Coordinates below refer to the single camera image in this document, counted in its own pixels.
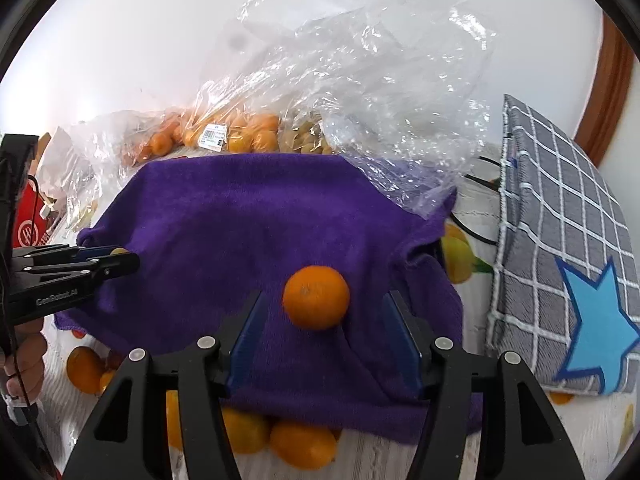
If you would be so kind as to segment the person's left hand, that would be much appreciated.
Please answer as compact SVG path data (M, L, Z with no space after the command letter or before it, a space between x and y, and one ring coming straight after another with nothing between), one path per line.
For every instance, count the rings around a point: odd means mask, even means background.
M39 396L44 376L43 357L48 350L42 330L43 318L17 326L15 335L20 344L12 356L1 359L8 376L6 392L12 398L35 401Z

